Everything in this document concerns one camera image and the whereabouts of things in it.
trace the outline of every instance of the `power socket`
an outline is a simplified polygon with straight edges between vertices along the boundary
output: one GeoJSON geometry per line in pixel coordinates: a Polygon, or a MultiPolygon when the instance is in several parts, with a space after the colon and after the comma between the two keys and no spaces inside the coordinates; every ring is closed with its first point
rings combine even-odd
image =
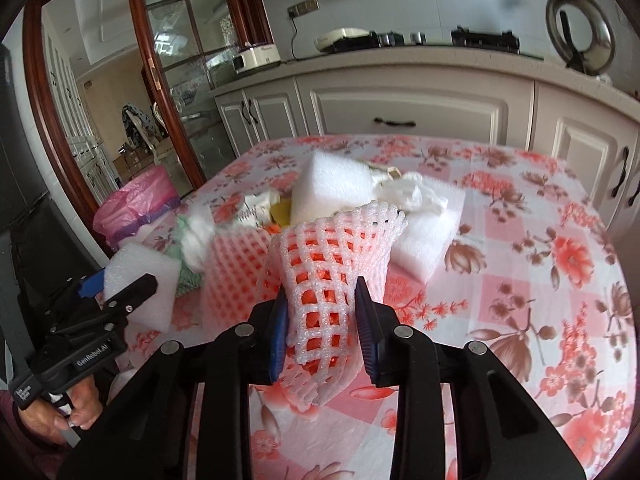
{"type": "Polygon", "coordinates": [[[299,16],[304,16],[305,14],[318,10],[319,8],[320,4],[318,3],[318,0],[305,0],[304,2],[290,6],[289,9],[287,9],[287,14],[291,19],[293,19],[299,16]]]}

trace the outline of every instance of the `floral tablecloth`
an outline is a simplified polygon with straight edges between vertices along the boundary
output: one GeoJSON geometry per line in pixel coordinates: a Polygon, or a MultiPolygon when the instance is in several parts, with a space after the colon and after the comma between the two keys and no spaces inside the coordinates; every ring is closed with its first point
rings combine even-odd
{"type": "MultiPolygon", "coordinates": [[[[571,169],[522,150],[426,137],[272,140],[238,158],[181,210],[209,203],[221,221],[235,211],[238,193],[287,192],[316,148],[467,188],[459,235],[433,278],[424,287],[390,267],[385,303],[436,342],[486,341],[593,478],[628,433],[635,331],[615,251],[571,169]]],[[[171,214],[145,244],[164,250],[174,225],[171,214]]],[[[139,367],[168,339],[206,340],[199,316],[196,290],[176,300],[171,332],[130,326],[131,362],[139,367]]],[[[444,391],[447,480],[454,480],[455,436],[444,391]]],[[[397,397],[394,388],[371,386],[364,371],[320,409],[304,410],[277,384],[252,388],[255,477],[388,479],[397,397]]]]}

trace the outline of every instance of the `silver rivet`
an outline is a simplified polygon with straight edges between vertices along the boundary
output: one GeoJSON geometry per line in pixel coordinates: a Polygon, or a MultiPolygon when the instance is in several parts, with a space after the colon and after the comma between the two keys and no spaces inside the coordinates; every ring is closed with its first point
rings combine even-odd
{"type": "Polygon", "coordinates": [[[469,343],[469,350],[471,350],[476,355],[484,355],[486,354],[486,345],[482,341],[472,341],[469,343]]]}
{"type": "Polygon", "coordinates": [[[235,332],[238,337],[247,337],[254,333],[254,326],[248,323],[242,323],[242,325],[236,326],[235,332]]]}
{"type": "Polygon", "coordinates": [[[398,325],[394,328],[394,334],[402,339],[409,339],[414,334],[414,329],[407,325],[398,325]]]}
{"type": "Polygon", "coordinates": [[[179,349],[180,343],[178,343],[177,341],[166,341],[165,343],[162,343],[162,346],[160,347],[160,351],[164,355],[175,354],[179,349]]]}

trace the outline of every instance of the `metal pot lid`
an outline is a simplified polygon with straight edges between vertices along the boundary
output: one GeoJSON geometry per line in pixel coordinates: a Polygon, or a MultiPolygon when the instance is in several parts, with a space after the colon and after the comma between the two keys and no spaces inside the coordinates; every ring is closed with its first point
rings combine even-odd
{"type": "Polygon", "coordinates": [[[588,75],[602,74],[616,55],[616,40],[613,29],[600,6],[594,0],[548,0],[546,3],[546,30],[553,46],[566,62],[572,59],[572,50],[558,30],[558,12],[562,6],[571,5],[579,9],[591,25],[591,44],[581,51],[584,68],[588,75]]]}

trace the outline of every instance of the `sleeve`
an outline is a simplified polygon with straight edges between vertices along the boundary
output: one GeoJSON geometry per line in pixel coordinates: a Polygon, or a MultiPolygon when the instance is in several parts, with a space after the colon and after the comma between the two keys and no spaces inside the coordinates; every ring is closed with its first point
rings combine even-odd
{"type": "Polygon", "coordinates": [[[20,447],[33,458],[43,473],[49,478],[55,478],[60,464],[68,453],[68,447],[46,442],[31,433],[22,423],[18,407],[8,391],[0,391],[0,416],[8,424],[20,447]]]}

